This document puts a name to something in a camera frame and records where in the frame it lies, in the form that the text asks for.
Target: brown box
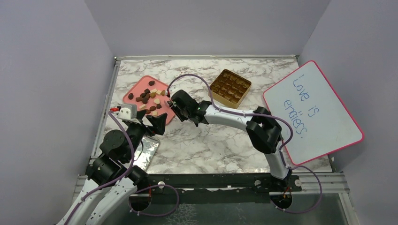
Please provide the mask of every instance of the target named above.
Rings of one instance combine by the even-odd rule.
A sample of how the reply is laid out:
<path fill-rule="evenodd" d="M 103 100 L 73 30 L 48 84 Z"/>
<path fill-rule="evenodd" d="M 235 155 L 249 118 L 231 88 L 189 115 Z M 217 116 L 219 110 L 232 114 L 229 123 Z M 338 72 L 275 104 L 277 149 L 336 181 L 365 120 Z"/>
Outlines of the brown box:
<path fill-rule="evenodd" d="M 249 92 L 252 82 L 225 69 L 210 85 L 214 100 L 237 109 Z"/>

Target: gray wall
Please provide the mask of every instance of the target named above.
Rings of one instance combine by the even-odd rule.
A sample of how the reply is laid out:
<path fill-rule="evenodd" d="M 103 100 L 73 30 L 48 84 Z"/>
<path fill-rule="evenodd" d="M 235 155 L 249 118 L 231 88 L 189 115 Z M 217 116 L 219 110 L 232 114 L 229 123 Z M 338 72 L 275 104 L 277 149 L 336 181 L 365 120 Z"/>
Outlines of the gray wall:
<path fill-rule="evenodd" d="M 365 132 L 335 154 L 362 225 L 396 224 L 398 1 L 332 0 L 300 64 L 315 60 Z"/>
<path fill-rule="evenodd" d="M 112 69 L 83 0 L 0 1 L 1 224 L 66 213 Z"/>
<path fill-rule="evenodd" d="M 85 0 L 117 56 L 300 54 L 329 0 Z"/>

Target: cable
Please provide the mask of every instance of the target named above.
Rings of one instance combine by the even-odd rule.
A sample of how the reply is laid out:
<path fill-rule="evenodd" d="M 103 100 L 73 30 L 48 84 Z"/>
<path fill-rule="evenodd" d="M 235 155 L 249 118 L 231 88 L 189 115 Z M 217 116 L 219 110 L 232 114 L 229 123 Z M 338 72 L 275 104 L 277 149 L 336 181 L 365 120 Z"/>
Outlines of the cable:
<path fill-rule="evenodd" d="M 147 187 L 147 188 L 144 188 L 144 189 L 141 189 L 141 190 L 137 191 L 135 194 L 140 193 L 140 192 L 143 192 L 143 191 L 146 191 L 146 190 L 148 190 L 148 189 L 152 189 L 152 188 L 154 188 L 154 187 L 156 188 L 156 187 L 161 187 L 161 186 L 164 186 L 164 187 L 168 187 L 168 188 L 173 189 L 173 191 L 174 191 L 174 192 L 176 193 L 176 195 L 177 195 L 177 203 L 176 203 L 176 205 L 174 206 L 174 208 L 173 208 L 172 210 L 170 210 L 170 211 L 168 211 L 168 212 L 166 212 L 166 213 L 162 213 L 162 214 L 144 213 L 144 212 L 140 212 L 140 211 L 135 211 L 135 210 L 133 209 L 133 207 L 131 206 L 130 202 L 129 202 L 130 212 L 135 212 L 135 213 L 137 213 L 138 216 L 139 216 L 139 215 L 145 215 L 145 216 L 150 216 L 150 217 L 164 217 L 164 216 L 167 216 L 167 215 L 173 213 L 174 211 L 176 211 L 177 208 L 178 208 L 178 205 L 180 204 L 180 195 L 178 195 L 177 189 L 175 189 L 173 186 L 170 186 L 170 185 L 167 185 L 167 184 L 152 185 L 152 186 L 149 186 L 149 187 Z"/>
<path fill-rule="evenodd" d="M 123 132 L 124 136 L 126 137 L 127 142 L 129 143 L 129 146 L 130 146 L 132 158 L 133 158 L 133 160 L 134 160 L 134 153 L 135 153 L 135 150 L 134 150 L 134 147 L 133 147 L 133 143 L 131 142 L 131 139 L 129 138 L 129 135 L 128 135 L 127 132 L 124 130 L 124 128 L 123 128 L 123 126 L 120 124 L 120 122 L 112 115 L 112 111 L 109 111 L 109 112 L 108 112 L 108 115 L 113 119 L 113 121 L 116 123 L 116 125 L 120 128 L 120 130 Z M 120 175 L 120 176 L 117 177 L 116 179 L 111 180 L 110 182 L 108 182 L 108 183 L 106 183 L 106 184 L 103 184 L 103 185 L 101 185 L 101 186 L 99 186 L 99 187 L 93 189 L 92 191 L 88 192 L 87 194 L 85 194 L 85 195 L 81 198 L 81 201 L 78 202 L 78 203 L 76 204 L 76 206 L 73 208 L 73 210 L 70 212 L 68 218 L 65 220 L 64 225 L 67 225 L 67 224 L 69 223 L 70 219 L 72 219 L 73 214 L 75 214 L 75 212 L 77 211 L 77 209 L 79 208 L 79 206 L 81 205 L 81 203 L 84 202 L 88 196 L 90 196 L 92 193 L 94 193 L 94 192 L 96 192 L 96 191 L 98 191 L 98 190 L 100 190 L 100 189 L 103 189 L 103 188 L 106 188 L 106 187 L 108 187 L 108 186 L 110 186 L 110 185 L 113 185 L 113 184 L 116 183 L 118 180 L 122 179 L 122 178 L 125 177 L 127 174 L 129 174 L 129 173 L 131 172 L 132 168 L 133 168 L 133 163 L 134 163 L 133 160 L 131 161 L 130 165 L 127 167 L 127 170 L 126 170 L 122 175 Z"/>
<path fill-rule="evenodd" d="M 139 159 L 139 157 L 141 156 L 143 151 L 144 151 L 144 143 L 142 143 L 142 140 L 141 140 L 141 152 L 139 153 L 137 159 L 134 160 L 134 162 L 136 162 Z"/>
<path fill-rule="evenodd" d="M 289 130 L 290 130 L 290 136 L 289 136 L 289 138 L 288 138 L 284 143 L 282 143 L 282 145 L 279 147 L 279 153 L 281 154 L 281 158 L 282 158 L 283 165 L 284 165 L 286 168 L 289 168 L 289 169 L 291 169 L 291 170 L 295 170 L 295 169 L 297 169 L 297 168 L 299 168 L 299 167 L 305 168 L 305 169 L 307 169 L 310 173 L 312 173 L 312 174 L 315 176 L 316 180 L 318 181 L 319 189 L 320 189 L 320 196 L 319 196 L 319 199 L 318 199 L 318 201 L 316 202 L 315 205 L 313 205 L 311 208 L 309 208 L 309 209 L 307 209 L 307 210 L 304 210 L 304 211 L 293 212 L 293 211 L 288 211 L 288 210 L 281 209 L 281 208 L 279 208 L 279 207 L 277 207 L 277 206 L 276 206 L 276 208 L 279 209 L 279 210 L 281 210 L 281 211 L 287 212 L 287 213 L 299 214 L 299 213 L 306 213 L 306 212 L 309 212 L 309 211 L 315 209 L 316 207 L 318 207 L 318 205 L 320 204 L 321 199 L 322 199 L 322 184 L 321 184 L 321 181 L 319 180 L 319 177 L 318 177 L 311 169 L 309 169 L 309 168 L 306 167 L 306 166 L 299 165 L 299 166 L 296 166 L 296 167 L 292 168 L 292 167 L 288 166 L 288 165 L 286 164 L 285 160 L 284 160 L 283 153 L 282 153 L 282 148 L 283 148 L 283 146 L 287 145 L 287 143 L 289 143 L 290 140 L 293 138 L 293 129 L 291 128 L 290 124 L 289 124 L 287 121 L 285 121 L 285 120 L 283 120 L 283 119 L 281 119 L 281 118 L 279 118 L 279 117 L 276 117 L 276 116 L 265 115 L 265 114 L 259 114 L 259 113 L 248 113 L 248 114 L 243 114 L 243 113 L 240 113 L 240 112 L 233 112 L 233 111 L 225 110 L 225 109 L 222 109 L 222 108 L 218 107 L 218 106 L 214 103 L 214 100 L 213 100 L 213 93 L 212 93 L 212 91 L 211 91 L 211 89 L 210 89 L 209 84 L 205 81 L 205 79 L 203 79 L 201 76 L 196 75 L 196 74 L 183 74 L 183 75 L 180 75 L 180 76 L 174 78 L 174 80 L 172 80 L 172 81 L 170 82 L 170 84 L 168 85 L 168 87 L 167 87 L 167 89 L 166 89 L 168 96 L 170 96 L 170 91 L 169 91 L 169 89 L 170 89 L 171 85 L 172 85 L 175 81 L 177 81 L 177 80 L 179 80 L 179 79 L 181 79 L 181 78 L 183 78 L 183 77 L 185 77 L 185 76 L 194 76 L 194 77 L 196 77 L 196 78 L 199 78 L 201 81 L 203 81 L 203 82 L 205 83 L 205 85 L 206 85 L 206 87 L 207 87 L 207 89 L 208 89 L 208 91 L 209 91 L 210 100 L 211 100 L 211 103 L 212 103 L 213 107 L 214 107 L 215 109 L 219 110 L 220 112 L 226 112 L 226 113 L 230 113 L 230 114 L 233 114 L 233 115 L 244 116 L 244 117 L 245 117 L 245 116 L 262 116 L 262 117 L 267 117 L 267 118 L 272 118 L 272 119 L 275 119 L 275 120 L 279 120 L 279 121 L 281 121 L 282 123 L 284 123 L 284 124 L 289 128 Z"/>

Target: table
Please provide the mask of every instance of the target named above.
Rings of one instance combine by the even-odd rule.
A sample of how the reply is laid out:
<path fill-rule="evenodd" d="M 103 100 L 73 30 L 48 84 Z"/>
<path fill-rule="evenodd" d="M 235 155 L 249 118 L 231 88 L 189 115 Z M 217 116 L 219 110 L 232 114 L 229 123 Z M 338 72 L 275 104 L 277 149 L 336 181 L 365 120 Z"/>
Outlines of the table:
<path fill-rule="evenodd" d="M 242 58 L 242 59 L 164 59 L 122 60 L 111 99 L 111 106 L 122 104 L 122 98 L 144 75 L 151 75 L 170 83 L 181 74 L 193 73 L 211 83 L 223 69 L 231 70 L 252 82 L 251 89 L 239 109 L 265 107 L 262 93 L 265 89 L 297 69 L 295 58 Z M 175 82 L 172 93 L 183 89 L 198 102 L 210 100 L 205 84 L 195 77 L 184 77 Z M 118 129 L 108 117 L 104 133 Z M 177 117 L 166 126 L 159 148 L 152 158 L 148 173 L 268 173 L 264 155 L 251 144 L 249 136 L 241 130 L 221 125 L 200 124 L 195 127 Z M 315 172 L 331 172 L 327 157 L 305 164 Z M 294 172 L 307 172 L 299 168 Z"/>

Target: bolt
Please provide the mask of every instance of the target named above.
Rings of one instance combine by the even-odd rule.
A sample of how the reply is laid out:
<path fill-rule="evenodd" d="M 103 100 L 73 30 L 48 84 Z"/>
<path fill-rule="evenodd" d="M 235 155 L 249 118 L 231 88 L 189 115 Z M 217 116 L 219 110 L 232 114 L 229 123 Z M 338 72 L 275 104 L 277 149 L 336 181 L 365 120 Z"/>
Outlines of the bolt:
<path fill-rule="evenodd" d="M 299 179 L 295 180 L 295 181 L 294 181 L 294 184 L 295 184 L 297 187 L 301 187 L 301 181 L 300 181 Z"/>
<path fill-rule="evenodd" d="M 260 187 L 260 185 L 261 185 L 261 181 L 259 181 L 259 180 L 256 180 L 256 181 L 254 182 L 254 185 L 255 185 L 256 187 Z"/>
<path fill-rule="evenodd" d="M 159 181 L 158 185 L 164 185 L 164 182 L 163 182 L 163 181 Z"/>

